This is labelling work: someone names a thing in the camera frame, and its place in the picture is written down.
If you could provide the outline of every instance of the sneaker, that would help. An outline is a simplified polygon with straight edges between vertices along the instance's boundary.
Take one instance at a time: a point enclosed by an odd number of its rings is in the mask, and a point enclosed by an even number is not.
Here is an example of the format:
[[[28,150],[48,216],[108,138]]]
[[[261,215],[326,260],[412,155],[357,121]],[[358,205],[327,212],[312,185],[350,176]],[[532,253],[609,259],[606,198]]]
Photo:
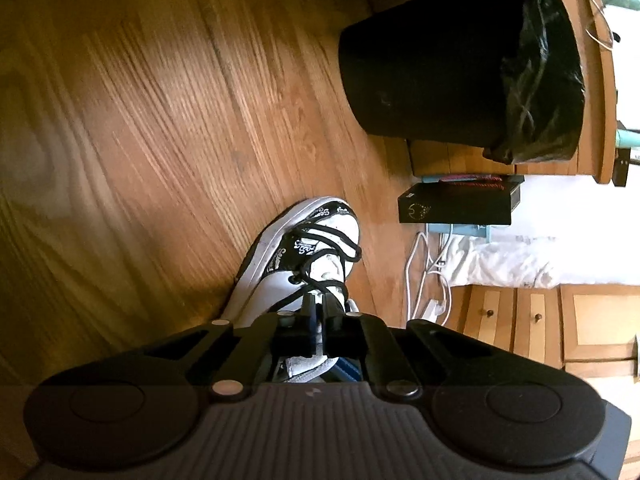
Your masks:
[[[356,215],[340,198],[290,207],[249,249],[222,317],[246,327],[265,312],[298,310],[311,291],[330,292],[346,312],[355,310],[344,281],[361,258],[359,236]]]

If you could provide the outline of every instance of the shoelace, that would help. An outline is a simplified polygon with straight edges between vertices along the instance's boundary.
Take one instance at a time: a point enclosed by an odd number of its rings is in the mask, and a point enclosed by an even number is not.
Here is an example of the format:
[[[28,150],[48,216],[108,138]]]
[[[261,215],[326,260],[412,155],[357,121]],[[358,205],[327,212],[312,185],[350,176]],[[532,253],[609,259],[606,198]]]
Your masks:
[[[354,251],[354,256],[349,256],[345,253],[340,245],[327,238],[326,236],[322,236],[321,234],[310,233],[309,230],[313,229],[314,231],[322,231],[328,234],[332,234],[340,238],[340,240],[350,247]],[[290,277],[289,281],[294,284],[299,284],[305,282],[306,285],[300,287],[296,292],[289,294],[286,298],[283,298],[279,302],[275,303],[270,309],[269,312],[277,312],[281,308],[287,306],[289,303],[296,301],[298,298],[301,298],[306,293],[311,292],[313,290],[319,290],[320,292],[324,292],[325,294],[332,294],[329,290],[329,287],[339,288],[344,296],[344,304],[345,308],[347,307],[347,300],[349,299],[349,291],[347,290],[344,282],[340,280],[322,280],[319,282],[318,280],[314,280],[309,273],[311,272],[311,265],[314,261],[319,260],[320,258],[327,256],[328,254],[334,254],[340,258],[340,264],[342,266],[342,278],[344,279],[346,276],[346,263],[356,263],[359,262],[362,258],[362,249],[356,243],[354,243],[345,233],[342,231],[338,231],[338,229],[334,229],[332,227],[328,227],[325,225],[318,224],[300,224],[295,226],[291,231],[289,231],[292,235],[300,236],[301,238],[308,238],[310,240],[317,240],[322,242],[329,247],[325,249],[320,249],[317,253],[312,254],[308,258],[306,258],[302,264],[294,270],[293,276]]]

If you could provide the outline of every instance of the gray plastic part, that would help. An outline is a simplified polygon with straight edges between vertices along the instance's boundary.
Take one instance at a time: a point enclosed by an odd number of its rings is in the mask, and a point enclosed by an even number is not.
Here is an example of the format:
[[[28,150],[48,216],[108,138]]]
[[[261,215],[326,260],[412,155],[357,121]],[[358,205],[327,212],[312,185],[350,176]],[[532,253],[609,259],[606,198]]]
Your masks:
[[[575,462],[556,471],[494,470],[456,454],[418,409],[377,398],[367,383],[265,383],[214,404],[180,446],[117,472],[43,463],[30,480],[602,480]]]

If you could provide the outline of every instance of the floor plank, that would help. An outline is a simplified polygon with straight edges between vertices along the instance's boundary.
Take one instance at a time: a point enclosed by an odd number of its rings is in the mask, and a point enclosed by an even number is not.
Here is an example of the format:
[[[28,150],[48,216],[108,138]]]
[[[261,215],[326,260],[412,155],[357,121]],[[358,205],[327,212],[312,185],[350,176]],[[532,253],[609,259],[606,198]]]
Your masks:
[[[220,310],[282,209],[345,197],[361,308],[403,323],[404,141],[337,40],[367,0],[0,0],[0,360],[36,384]]]

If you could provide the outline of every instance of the white shoe sole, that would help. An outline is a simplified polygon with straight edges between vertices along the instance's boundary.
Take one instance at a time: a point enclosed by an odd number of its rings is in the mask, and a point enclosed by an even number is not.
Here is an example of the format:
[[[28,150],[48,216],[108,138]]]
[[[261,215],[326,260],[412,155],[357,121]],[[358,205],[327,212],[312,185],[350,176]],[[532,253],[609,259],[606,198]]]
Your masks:
[[[258,283],[260,283],[264,269],[280,245],[282,236],[291,227],[302,222],[321,205],[329,202],[342,202],[346,204],[341,198],[333,196],[322,196],[304,200],[286,210],[260,233],[247,254],[246,258],[250,258],[250,261],[247,263],[245,258],[245,261],[242,262],[240,268],[244,270],[242,270],[242,274],[238,276],[236,286],[231,293],[231,298],[229,298],[222,313],[223,319],[228,319],[233,322],[238,318],[242,312],[242,308],[248,303],[255,288],[258,286]]]

